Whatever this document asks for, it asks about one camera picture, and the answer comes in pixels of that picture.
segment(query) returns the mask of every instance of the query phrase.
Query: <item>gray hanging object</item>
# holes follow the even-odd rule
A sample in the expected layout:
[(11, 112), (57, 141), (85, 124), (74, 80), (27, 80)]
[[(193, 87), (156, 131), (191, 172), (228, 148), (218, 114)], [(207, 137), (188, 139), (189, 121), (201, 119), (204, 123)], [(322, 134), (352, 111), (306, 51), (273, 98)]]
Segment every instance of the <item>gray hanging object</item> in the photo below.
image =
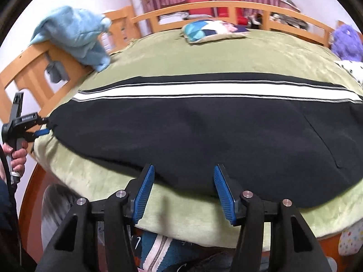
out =
[(59, 83), (61, 80), (69, 81), (68, 73), (66, 72), (63, 64), (60, 61), (53, 61), (48, 52), (45, 53), (45, 56), (49, 62), (45, 70), (49, 73), (50, 81), (55, 84)]

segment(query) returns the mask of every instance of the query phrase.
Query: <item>red chair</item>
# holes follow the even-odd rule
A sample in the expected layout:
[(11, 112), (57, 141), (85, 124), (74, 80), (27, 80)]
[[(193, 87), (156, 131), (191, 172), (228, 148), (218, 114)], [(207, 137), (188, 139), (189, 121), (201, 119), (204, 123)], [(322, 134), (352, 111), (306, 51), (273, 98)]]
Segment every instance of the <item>red chair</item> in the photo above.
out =
[[(187, 3), (196, 3), (196, 2), (206, 2), (206, 1), (210, 1), (210, 0), (187, 0), (186, 2)], [(206, 15), (214, 16), (212, 8), (190, 9), (189, 14), (191, 14), (191, 15), (206, 14)]]
[[(240, 1), (240, 0), (219, 0), (219, 1)], [(240, 25), (248, 25), (248, 19), (243, 16), (243, 9), (236, 8), (237, 14), (237, 23)], [(218, 17), (228, 17), (228, 8), (227, 7), (219, 7), (217, 8)]]

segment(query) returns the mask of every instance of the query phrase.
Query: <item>green blanket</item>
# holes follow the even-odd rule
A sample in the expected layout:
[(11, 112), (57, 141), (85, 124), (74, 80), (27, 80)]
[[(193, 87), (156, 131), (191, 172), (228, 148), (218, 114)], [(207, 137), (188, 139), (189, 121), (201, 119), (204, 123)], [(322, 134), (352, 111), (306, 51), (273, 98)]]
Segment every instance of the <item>green blanket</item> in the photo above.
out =
[[(75, 87), (101, 87), (135, 76), (187, 75), (213, 72), (268, 72), (341, 84), (363, 95), (362, 88), (334, 63), (328, 49), (279, 32), (251, 31), (248, 38), (189, 45), (179, 30), (140, 39), (112, 56), (112, 64), (93, 73)], [(35, 142), (40, 165), (91, 201), (124, 189), (132, 178), (102, 168), (77, 156), (52, 134)], [(363, 181), (334, 200), (301, 210), (316, 237), (338, 233), (363, 217)], [(224, 218), (217, 199), (176, 192), (155, 184), (139, 228), (204, 246), (234, 248), (239, 228)], [(269, 249), (270, 228), (265, 226), (264, 250)]]

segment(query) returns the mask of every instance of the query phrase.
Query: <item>metal screw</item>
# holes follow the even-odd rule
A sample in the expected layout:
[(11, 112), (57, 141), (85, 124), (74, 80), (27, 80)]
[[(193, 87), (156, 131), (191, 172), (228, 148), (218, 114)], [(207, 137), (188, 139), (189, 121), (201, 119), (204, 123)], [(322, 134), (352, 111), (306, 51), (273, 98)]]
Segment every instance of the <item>metal screw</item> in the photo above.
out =
[(119, 190), (119, 191), (116, 192), (116, 196), (119, 197), (119, 198), (122, 198), (122, 197), (126, 196), (126, 191)]
[(245, 197), (245, 198), (251, 198), (253, 197), (253, 193), (251, 191), (248, 191), (248, 190), (245, 190), (242, 192), (242, 195)]
[(79, 206), (83, 206), (86, 203), (86, 199), (84, 197), (81, 197), (77, 200), (77, 204)]
[(284, 199), (283, 201), (282, 201), (282, 204), (285, 206), (285, 207), (290, 207), (290, 206), (292, 206), (293, 205), (293, 203), (291, 202), (291, 200), (289, 200), (289, 199)]

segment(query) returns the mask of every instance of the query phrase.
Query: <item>purple fluffy object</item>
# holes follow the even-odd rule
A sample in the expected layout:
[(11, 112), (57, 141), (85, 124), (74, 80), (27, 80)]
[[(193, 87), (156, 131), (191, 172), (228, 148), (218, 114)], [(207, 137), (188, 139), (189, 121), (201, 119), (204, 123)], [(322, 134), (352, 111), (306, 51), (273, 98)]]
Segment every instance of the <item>purple fluffy object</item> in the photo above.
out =
[(341, 60), (362, 61), (363, 45), (354, 28), (343, 24), (333, 32), (331, 51)]

